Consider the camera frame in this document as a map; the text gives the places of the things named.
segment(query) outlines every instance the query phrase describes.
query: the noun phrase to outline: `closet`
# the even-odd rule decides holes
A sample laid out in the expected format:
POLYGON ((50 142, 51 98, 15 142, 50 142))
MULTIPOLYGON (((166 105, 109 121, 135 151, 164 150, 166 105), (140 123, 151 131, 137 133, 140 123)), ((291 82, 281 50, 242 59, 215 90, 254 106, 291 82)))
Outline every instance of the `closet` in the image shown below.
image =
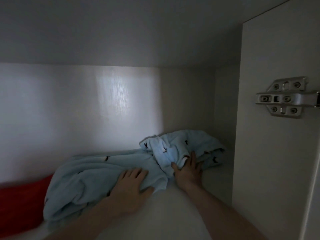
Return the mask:
MULTIPOLYGON (((193 36, 184 39, 176 37, 173 30, 180 24, 166 20, 165 9, 157 10, 163 15, 161 21, 132 16, 143 7, 147 13, 143 15, 151 17, 155 1, 142 1, 139 7, 138 2, 112 0, 111 6, 120 13, 106 10, 108 20, 102 20, 102 6, 95 11, 97 16, 86 13, 97 8, 96 0, 78 3, 77 10, 86 12, 66 22, 54 15, 57 2, 44 15, 47 20, 30 19, 36 22, 34 26, 30 20, 19 21, 34 3, 18 4, 17 10, 24 10, 23 6, 26 10, 17 19, 10 16, 17 4, 8 1, 3 5, 0 184, 43 178, 73 155, 137 149, 149 136, 204 130, 228 148, 224 165, 204 172, 205 188, 269 239, 317 239, 320 111, 306 108, 299 119, 274 117, 255 102, 257 92, 266 91, 280 78, 307 76, 307 91, 320 91, 320 0, 264 0, 264 6, 257 6, 251 16, 243 14, 246 19, 232 31, 224 29, 225 36, 221 33, 218 39, 202 42, 197 36, 200 28, 193 26, 196 18, 189 17, 190 8, 182 0, 175 0, 182 3, 181 9, 160 5, 167 10, 176 8, 173 13, 181 15, 176 18, 189 21, 179 35, 194 29, 193 36), (114 25, 117 16, 121 18, 114 25), (74 24, 72 30, 68 22, 74 24), (86 40, 89 36, 82 31, 101 30, 104 22, 112 31, 102 30, 86 40), (148 29, 141 35, 130 22, 139 31, 148 29), (59 33, 50 33, 48 23, 57 23, 59 33), (44 31, 32 30, 34 27, 44 31), (153 28, 166 33, 155 35, 153 28), (68 38, 75 34, 77 39, 68 38), (59 38, 64 39, 63 45, 57 43, 59 38), (102 52, 96 44, 104 39, 108 45, 101 45, 102 52), (192 40, 201 46, 185 49, 192 40)), ((76 4, 70 2, 65 8, 72 5, 76 4)), ((250 5, 242 5, 245 11, 251 10, 250 5)), ((193 14, 210 13, 210 8, 217 8, 213 6, 199 1, 193 14)), ((197 24, 214 23, 203 18, 197 24)), ((47 234, 41 225, 9 239, 42 239, 47 234)), ((168 236, 210 239, 195 207, 174 183, 154 194, 138 214, 115 224, 98 239, 168 236)))

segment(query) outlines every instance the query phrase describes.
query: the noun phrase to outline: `person's left hand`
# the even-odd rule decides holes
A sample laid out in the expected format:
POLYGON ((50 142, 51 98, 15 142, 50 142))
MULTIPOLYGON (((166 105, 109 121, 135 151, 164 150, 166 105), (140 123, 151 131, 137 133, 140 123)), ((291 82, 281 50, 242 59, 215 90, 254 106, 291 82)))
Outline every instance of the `person's left hand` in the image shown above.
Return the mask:
POLYGON ((148 171, 141 168, 126 170, 120 174, 110 196, 106 198, 114 204, 120 215, 138 210, 154 192, 153 187, 140 192, 140 185, 147 174, 148 171))

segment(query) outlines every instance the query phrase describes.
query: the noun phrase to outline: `folded blanket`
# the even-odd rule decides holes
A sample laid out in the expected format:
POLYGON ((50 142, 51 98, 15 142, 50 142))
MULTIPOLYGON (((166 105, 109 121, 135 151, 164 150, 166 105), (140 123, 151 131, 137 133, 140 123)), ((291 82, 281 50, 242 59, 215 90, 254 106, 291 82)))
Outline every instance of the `folded blanket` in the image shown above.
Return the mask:
POLYGON ((179 168, 195 151, 202 169, 219 165, 224 151, 220 142, 203 131, 181 130, 140 143, 142 149, 95 156, 76 156, 54 173, 45 197, 43 217, 50 222, 79 216, 83 210, 107 197, 120 173, 126 169, 149 170, 141 190, 153 186, 154 192, 166 189, 173 177, 171 162, 179 168))

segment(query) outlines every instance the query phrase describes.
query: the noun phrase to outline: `silver hinge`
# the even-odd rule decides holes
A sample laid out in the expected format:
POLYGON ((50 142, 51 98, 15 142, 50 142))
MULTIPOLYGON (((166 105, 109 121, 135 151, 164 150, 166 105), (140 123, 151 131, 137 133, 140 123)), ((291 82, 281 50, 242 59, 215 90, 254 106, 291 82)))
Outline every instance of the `silver hinge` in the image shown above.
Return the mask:
POLYGON ((320 92, 305 92, 307 83, 306 76, 274 80, 266 92, 257 93, 256 104, 266 105, 272 116, 299 118, 303 107, 320 107, 320 92))

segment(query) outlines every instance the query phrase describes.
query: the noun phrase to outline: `hand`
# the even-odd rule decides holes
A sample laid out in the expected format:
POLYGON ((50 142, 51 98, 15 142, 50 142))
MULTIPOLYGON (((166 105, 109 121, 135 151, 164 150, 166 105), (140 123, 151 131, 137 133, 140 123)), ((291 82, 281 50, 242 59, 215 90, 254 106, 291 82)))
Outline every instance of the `hand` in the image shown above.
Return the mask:
POLYGON ((187 192, 190 188, 198 186, 202 188, 202 162, 196 164, 195 152, 191 152, 191 158, 187 159, 181 170, 173 162, 171 167, 174 169, 174 177, 180 189, 187 192))
POLYGON ((114 204, 119 215, 135 212, 152 195, 155 190, 153 187, 140 192, 140 185, 147 174, 148 171, 141 168, 126 170, 120 174, 110 196, 106 198, 114 204))

